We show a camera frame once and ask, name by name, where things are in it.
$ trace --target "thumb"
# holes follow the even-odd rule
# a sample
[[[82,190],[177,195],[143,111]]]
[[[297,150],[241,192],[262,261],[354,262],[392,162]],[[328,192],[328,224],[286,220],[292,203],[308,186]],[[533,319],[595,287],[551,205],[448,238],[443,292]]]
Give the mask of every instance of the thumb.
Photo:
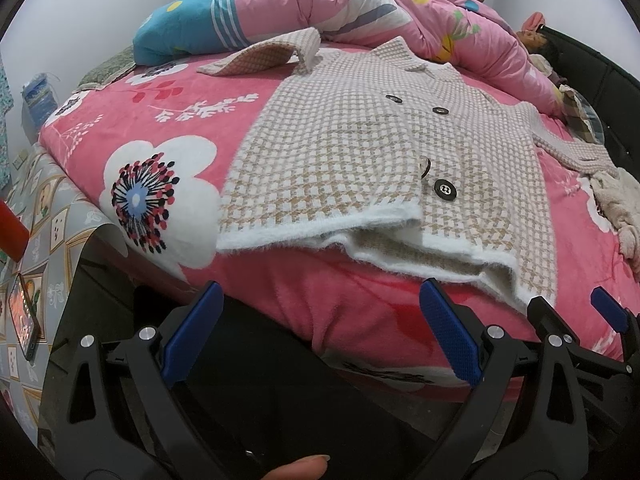
[[[274,469],[262,480],[319,480],[326,472],[328,455],[301,458],[293,464]]]

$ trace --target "blue gripper pad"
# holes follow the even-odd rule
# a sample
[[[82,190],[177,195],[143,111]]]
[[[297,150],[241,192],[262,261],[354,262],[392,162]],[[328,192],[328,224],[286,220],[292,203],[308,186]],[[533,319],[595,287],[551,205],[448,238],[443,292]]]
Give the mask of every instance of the blue gripper pad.
[[[222,314],[224,303],[222,287],[217,283],[210,283],[169,339],[164,347],[164,366],[161,372],[168,388],[189,375]]]
[[[420,310],[436,336],[456,377],[476,386],[482,377],[478,346],[449,304],[431,282],[420,288]]]
[[[613,330],[619,334],[624,334],[629,330],[629,320],[626,318],[625,309],[601,286],[593,289],[591,304]]]

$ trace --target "smartphone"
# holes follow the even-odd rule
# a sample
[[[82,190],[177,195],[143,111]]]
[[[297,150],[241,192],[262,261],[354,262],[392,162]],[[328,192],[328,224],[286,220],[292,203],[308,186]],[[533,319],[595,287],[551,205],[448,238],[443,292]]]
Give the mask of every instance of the smartphone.
[[[22,354],[27,361],[31,361],[36,351],[40,325],[33,312],[31,298],[26,293],[24,279],[19,273],[15,277],[14,286],[9,295],[9,310],[14,320],[15,333],[18,336]]]

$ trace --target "black pants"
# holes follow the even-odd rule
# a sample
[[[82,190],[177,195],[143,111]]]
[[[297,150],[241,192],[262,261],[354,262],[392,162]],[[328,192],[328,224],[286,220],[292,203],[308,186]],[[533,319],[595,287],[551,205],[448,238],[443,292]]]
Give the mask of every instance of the black pants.
[[[366,399],[283,327],[227,300],[186,381],[186,411],[202,434],[209,418],[263,471],[331,456],[323,480],[404,479],[433,441]]]

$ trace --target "headboard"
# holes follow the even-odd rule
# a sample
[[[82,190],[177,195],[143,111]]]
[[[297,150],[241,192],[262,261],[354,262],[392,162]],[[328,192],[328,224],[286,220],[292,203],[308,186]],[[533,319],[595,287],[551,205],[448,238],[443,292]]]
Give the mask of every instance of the headboard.
[[[613,162],[640,180],[640,82],[591,47],[543,27],[560,51],[556,72],[580,92],[605,127]]]

